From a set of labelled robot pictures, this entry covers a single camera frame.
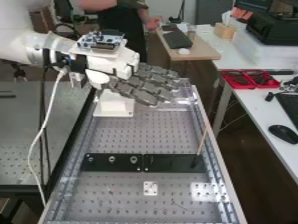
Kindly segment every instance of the desk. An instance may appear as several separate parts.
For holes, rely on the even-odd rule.
[[[47,83],[47,105],[52,87],[53,83]],[[19,198],[20,196],[37,195],[39,192],[33,176],[29,175],[28,171],[27,155],[37,133],[40,83],[0,83],[0,90],[12,90],[16,95],[16,98],[0,99],[0,195],[4,198]],[[59,84],[48,125],[52,174],[57,176],[56,164],[64,153],[63,149],[75,128],[89,91],[89,87],[73,89],[68,82]],[[32,154],[32,165],[39,172],[39,147]]]
[[[274,76],[274,78],[279,81],[287,81],[293,79],[293,76]],[[269,92],[277,93],[281,91],[278,89],[275,90],[269,90],[269,89],[236,90],[230,88],[228,83],[225,83],[225,88],[224,88],[224,96],[230,95],[232,93],[236,95],[274,153],[277,154],[294,181],[298,184],[298,163],[297,163],[298,147],[297,145],[290,145],[289,143],[282,141],[267,130],[269,127],[275,124],[282,124],[287,126],[295,132],[297,132],[297,128],[294,124],[291,123],[291,120],[286,112],[283,111],[283,108],[279,105],[278,100],[274,98],[271,102],[265,101],[265,98]],[[217,112],[217,119],[213,125],[213,131],[216,135],[218,135],[220,133],[225,111],[226,111],[226,107],[221,108]]]
[[[289,65],[262,65],[250,62],[237,48],[233,45],[232,40],[221,39],[214,33],[214,28],[210,32],[197,32],[197,35],[205,40],[205,42],[221,53],[221,59],[213,60],[213,64],[218,71],[230,69],[261,69],[261,70],[294,70],[294,66]]]
[[[193,41],[193,47],[190,49],[189,55],[181,55],[178,54],[178,50],[169,48],[169,45],[164,38],[162,30],[157,30],[157,35],[172,61],[218,60],[221,58],[221,54],[210,47],[209,44],[206,44],[202,38],[197,35]]]
[[[217,80],[213,85],[213,94],[210,97],[210,103],[209,103],[209,108],[208,108],[208,115],[210,116],[210,113],[213,111],[214,103],[216,103],[216,97],[218,93],[218,84],[221,81],[221,71],[222,70],[266,70],[266,71],[291,71],[295,70],[297,68],[289,67],[289,65],[275,65],[275,64],[254,64],[250,62],[245,56],[238,52],[237,48],[233,45],[232,40],[225,40],[221,39],[214,33],[213,33],[214,28],[210,28],[209,32],[197,32],[200,37],[209,43],[209,45],[221,53],[221,59],[220,60],[213,60],[213,65],[217,70]],[[228,106],[230,100],[230,92],[229,90],[224,90],[222,92],[222,100],[218,106],[218,111],[220,113],[217,114],[217,119],[224,119],[224,111]]]

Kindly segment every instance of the computer mouse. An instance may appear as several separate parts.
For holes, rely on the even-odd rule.
[[[190,54],[190,50],[186,49],[186,48],[181,48],[181,49],[178,50],[178,53],[182,54],[182,55],[188,55],[188,54]]]
[[[269,128],[269,131],[273,135],[275,135],[278,138],[281,138],[287,143],[290,143],[293,145],[298,144],[298,135],[289,127],[286,127],[283,125],[273,125]]]

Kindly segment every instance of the red device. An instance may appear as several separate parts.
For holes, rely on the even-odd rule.
[[[234,89],[254,89],[255,84],[251,79],[238,70],[226,70],[221,72],[226,82]]]
[[[247,70],[243,71],[245,75],[251,79],[257,88],[261,89],[275,89],[279,88],[281,83],[273,78],[266,71]]]

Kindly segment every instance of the person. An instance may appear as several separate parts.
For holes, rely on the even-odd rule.
[[[158,18],[149,17],[145,0],[79,0],[84,10],[98,11],[100,29],[114,29],[125,34],[126,47],[140,53],[141,62],[146,62],[146,42],[144,34],[158,27]]]

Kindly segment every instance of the black shirt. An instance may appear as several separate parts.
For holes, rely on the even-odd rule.
[[[114,7],[98,12],[101,29],[114,29],[125,34],[126,47],[140,53],[141,61],[146,62],[146,44],[142,21],[137,9]]]

